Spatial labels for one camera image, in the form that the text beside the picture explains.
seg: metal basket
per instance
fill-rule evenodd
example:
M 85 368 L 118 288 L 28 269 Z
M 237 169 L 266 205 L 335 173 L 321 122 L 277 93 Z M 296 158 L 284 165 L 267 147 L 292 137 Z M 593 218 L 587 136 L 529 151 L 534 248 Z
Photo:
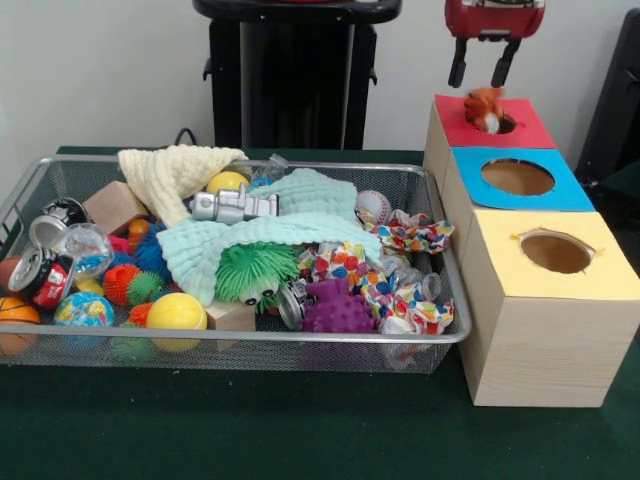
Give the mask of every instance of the metal basket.
M 243 163 L 256 167 L 265 162 Z M 434 179 L 421 168 L 380 164 L 291 165 L 314 168 L 332 178 L 350 181 L 358 190 L 378 190 L 394 208 L 408 213 L 429 212 L 436 220 L 443 218 Z M 33 164 L 0 208 L 4 230 L 0 232 L 0 258 L 22 252 L 28 243 L 27 228 L 47 202 L 63 196 L 83 202 L 114 180 L 124 181 L 116 157 L 58 156 Z M 440 273 L 443 291 L 437 301 L 454 299 L 455 318 L 443 335 L 290 332 L 279 319 L 268 315 L 258 316 L 256 332 L 66 327 L 53 326 L 52 314 L 41 312 L 41 326 L 0 324 L 0 345 L 3 335 L 18 335 L 25 341 L 33 341 L 17 356 L 3 356 L 0 352 L 0 363 L 428 374 L 435 370 L 452 344 L 466 338 L 471 330 L 471 318 L 453 252 L 448 250 L 435 256 L 418 254 L 415 258 L 417 268 Z M 127 310 L 116 307 L 115 311 L 117 323 L 124 322 Z M 184 353 L 153 349 L 149 359 L 123 362 L 112 348 L 112 343 L 118 342 L 114 340 L 117 337 L 126 337 L 132 342 L 149 342 L 153 338 L 198 339 L 200 342 Z

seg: googly eye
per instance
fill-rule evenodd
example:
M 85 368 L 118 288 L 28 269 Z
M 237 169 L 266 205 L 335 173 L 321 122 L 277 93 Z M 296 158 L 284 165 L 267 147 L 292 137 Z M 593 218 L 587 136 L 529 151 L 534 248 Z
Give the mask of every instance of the googly eye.
M 275 277 L 264 277 L 256 281 L 256 289 L 262 292 L 263 297 L 273 297 L 278 293 L 278 279 Z
M 252 285 L 238 295 L 238 300 L 245 305 L 255 305 L 262 300 L 262 294 L 255 285 Z

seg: fuzzy washcloth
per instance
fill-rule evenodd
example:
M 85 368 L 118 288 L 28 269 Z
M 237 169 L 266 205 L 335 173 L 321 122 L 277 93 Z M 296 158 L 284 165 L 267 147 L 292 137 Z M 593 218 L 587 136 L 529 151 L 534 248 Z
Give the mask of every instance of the fuzzy washcloth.
M 350 182 L 341 182 L 310 168 L 298 168 L 282 180 L 256 188 L 249 195 L 267 198 L 280 197 L 280 215 L 302 212 L 324 212 L 347 220 L 355 218 L 354 208 L 358 191 Z
M 355 222 L 326 213 L 296 213 L 283 217 L 259 217 L 228 226 L 216 222 L 185 220 L 158 233 L 162 254 L 174 281 L 203 305 L 214 299 L 222 251 L 233 245 L 272 242 L 284 245 L 346 241 L 364 246 L 367 262 L 379 267 L 378 237 Z
M 241 150 L 187 145 L 118 153 L 129 188 L 167 227 L 189 217 L 183 198 L 195 195 L 234 160 L 246 158 Z

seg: orange toy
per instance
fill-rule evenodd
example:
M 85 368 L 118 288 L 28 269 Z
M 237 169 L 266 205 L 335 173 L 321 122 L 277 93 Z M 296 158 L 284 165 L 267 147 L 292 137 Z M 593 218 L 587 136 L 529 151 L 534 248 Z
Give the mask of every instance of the orange toy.
M 504 111 L 498 103 L 498 98 L 503 94 L 503 88 L 473 90 L 464 101 L 467 121 L 483 132 L 500 133 Z
M 111 303 L 126 307 L 129 305 L 127 289 L 133 277 L 140 273 L 140 269 L 130 263 L 118 265 L 108 270 L 104 276 L 104 296 Z
M 129 312 L 129 322 L 135 324 L 137 327 L 144 328 L 147 326 L 147 316 L 149 315 L 149 310 L 153 303 L 143 303 L 142 305 L 137 305 L 131 309 Z
M 19 298 L 0 298 L 0 325 L 39 325 L 38 311 Z M 0 356 L 19 355 L 36 341 L 37 335 L 24 333 L 0 334 Z
M 143 219 L 139 218 L 129 224 L 129 255 L 136 253 L 138 244 L 142 241 L 144 236 L 149 232 L 151 224 Z

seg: yellow plastic ball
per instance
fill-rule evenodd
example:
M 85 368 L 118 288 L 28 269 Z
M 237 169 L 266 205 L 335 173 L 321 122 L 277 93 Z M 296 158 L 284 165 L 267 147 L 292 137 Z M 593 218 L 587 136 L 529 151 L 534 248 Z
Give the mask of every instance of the yellow plastic ball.
M 249 185 L 249 180 L 237 172 L 222 172 L 211 179 L 207 192 L 218 193 L 218 190 L 240 190 L 241 184 Z
M 186 293 L 160 297 L 149 310 L 147 328 L 206 330 L 207 314 L 200 303 Z M 153 343 L 166 352 L 181 353 L 200 343 L 198 339 L 154 338 Z

